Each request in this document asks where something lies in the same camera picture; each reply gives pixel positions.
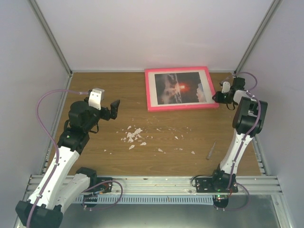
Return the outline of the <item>pink picture frame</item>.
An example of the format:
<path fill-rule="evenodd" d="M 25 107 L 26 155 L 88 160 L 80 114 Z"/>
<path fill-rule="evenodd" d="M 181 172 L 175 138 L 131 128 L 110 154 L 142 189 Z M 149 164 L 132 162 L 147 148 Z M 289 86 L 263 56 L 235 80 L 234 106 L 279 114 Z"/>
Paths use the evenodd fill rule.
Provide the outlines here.
<path fill-rule="evenodd" d="M 149 112 L 218 108 L 206 66 L 146 69 Z"/>

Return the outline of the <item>small screwdriver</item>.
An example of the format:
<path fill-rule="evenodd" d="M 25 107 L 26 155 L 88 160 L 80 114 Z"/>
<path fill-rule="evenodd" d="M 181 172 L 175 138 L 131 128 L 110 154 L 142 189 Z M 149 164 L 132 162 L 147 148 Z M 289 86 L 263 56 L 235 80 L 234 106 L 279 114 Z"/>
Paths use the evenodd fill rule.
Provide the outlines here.
<path fill-rule="evenodd" d="M 213 145 L 212 145 L 212 147 L 211 147 L 211 149 L 210 149 L 208 155 L 206 156 L 206 159 L 207 159 L 207 160 L 209 160 L 209 159 L 211 158 L 212 153 L 213 153 L 213 150 L 214 150 L 215 145 L 216 145 L 216 142 L 217 142 L 217 141 L 215 141 L 215 142 L 213 143 Z"/>

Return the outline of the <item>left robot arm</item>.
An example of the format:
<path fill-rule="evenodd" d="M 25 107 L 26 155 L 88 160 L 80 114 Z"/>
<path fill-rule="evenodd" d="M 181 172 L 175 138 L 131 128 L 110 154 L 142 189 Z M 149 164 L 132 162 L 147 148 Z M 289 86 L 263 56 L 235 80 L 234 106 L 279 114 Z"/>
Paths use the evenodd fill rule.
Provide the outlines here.
<path fill-rule="evenodd" d="M 63 187 L 73 164 L 89 141 L 89 133 L 98 126 L 99 120 L 116 119 L 120 100 L 110 108 L 96 109 L 89 106 L 88 99 L 71 104 L 68 120 L 57 143 L 58 151 L 40 184 L 26 201 L 19 201 L 15 211 L 22 225 L 27 228 L 58 228 L 63 215 L 76 197 L 85 198 L 111 192 L 114 180 L 100 179 L 96 171 L 82 167 L 72 180 Z"/>

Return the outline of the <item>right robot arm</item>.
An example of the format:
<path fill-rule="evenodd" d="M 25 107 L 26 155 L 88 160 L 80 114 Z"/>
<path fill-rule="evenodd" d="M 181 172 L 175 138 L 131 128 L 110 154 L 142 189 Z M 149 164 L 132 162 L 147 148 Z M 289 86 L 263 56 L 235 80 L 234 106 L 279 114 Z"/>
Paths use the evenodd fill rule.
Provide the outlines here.
<path fill-rule="evenodd" d="M 210 186 L 215 192 L 233 188 L 238 164 L 253 138 L 259 134 L 264 125 L 268 103 L 258 100 L 245 90 L 245 79 L 235 77 L 232 84 L 221 83 L 222 90 L 215 93 L 212 99 L 220 104 L 237 106 L 233 118 L 233 138 L 224 159 L 212 174 Z"/>

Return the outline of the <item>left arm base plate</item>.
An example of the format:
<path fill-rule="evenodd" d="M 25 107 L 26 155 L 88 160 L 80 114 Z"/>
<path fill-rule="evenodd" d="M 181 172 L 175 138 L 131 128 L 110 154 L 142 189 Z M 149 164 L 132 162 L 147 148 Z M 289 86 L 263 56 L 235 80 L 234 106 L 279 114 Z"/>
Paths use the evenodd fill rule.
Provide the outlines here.
<path fill-rule="evenodd" d="M 97 177 L 95 185 L 90 185 L 89 190 L 83 191 L 83 193 L 91 194 L 104 194 L 112 191 L 112 182 L 113 178 L 111 177 Z"/>

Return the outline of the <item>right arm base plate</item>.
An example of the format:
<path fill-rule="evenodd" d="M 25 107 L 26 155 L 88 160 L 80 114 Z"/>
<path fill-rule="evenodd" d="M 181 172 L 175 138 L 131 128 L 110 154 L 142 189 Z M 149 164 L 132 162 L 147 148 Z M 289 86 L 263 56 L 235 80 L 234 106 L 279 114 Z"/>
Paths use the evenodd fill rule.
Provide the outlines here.
<path fill-rule="evenodd" d="M 211 176 L 194 176 L 190 180 L 191 186 L 195 187 L 197 193 L 237 193 L 238 187 L 234 183 L 229 184 L 229 178 Z"/>

